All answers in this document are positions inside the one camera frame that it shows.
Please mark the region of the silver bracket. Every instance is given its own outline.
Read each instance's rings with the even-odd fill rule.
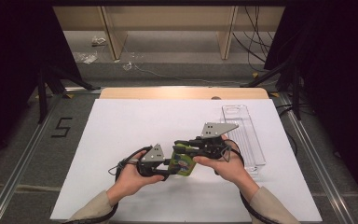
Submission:
[[[239,124],[234,123],[205,123],[202,129],[201,138],[213,138],[228,133],[231,130],[238,128]]]
[[[156,144],[142,157],[142,162],[149,161],[165,161],[164,153],[162,152],[160,144]]]

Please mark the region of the white table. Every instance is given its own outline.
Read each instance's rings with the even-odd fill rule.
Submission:
[[[267,164],[257,183],[274,193],[300,221],[322,221],[270,100],[96,100],[51,219],[65,220],[114,183],[107,173],[133,151],[200,135],[217,122],[222,105],[247,105]],[[123,199],[116,221],[244,222],[250,217],[238,189],[213,170],[197,165],[190,177],[171,175]]]

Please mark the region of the green object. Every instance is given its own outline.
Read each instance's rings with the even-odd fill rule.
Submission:
[[[184,144],[176,144],[176,145],[178,147],[192,148]],[[179,166],[180,170],[177,173],[177,175],[190,176],[196,164],[197,163],[194,162],[193,159],[187,156],[186,154],[177,154],[173,152],[171,156],[170,165],[168,166],[168,170],[174,169]]]

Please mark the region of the sleeve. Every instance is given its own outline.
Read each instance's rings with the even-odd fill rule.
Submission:
[[[283,206],[283,204],[266,188],[260,188],[250,201],[254,210],[278,223],[299,223],[297,219]],[[257,218],[252,217],[252,223],[262,223]]]
[[[91,201],[89,201],[84,207],[75,212],[66,222],[102,217],[112,211],[112,206],[109,203],[107,198],[106,191],[102,191],[97,196],[95,196]]]

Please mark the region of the clear plastic container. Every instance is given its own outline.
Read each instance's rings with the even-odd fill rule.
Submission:
[[[222,111],[222,122],[239,124],[237,129],[227,133],[227,137],[238,144],[248,173],[257,175],[266,159],[246,105],[223,105]]]

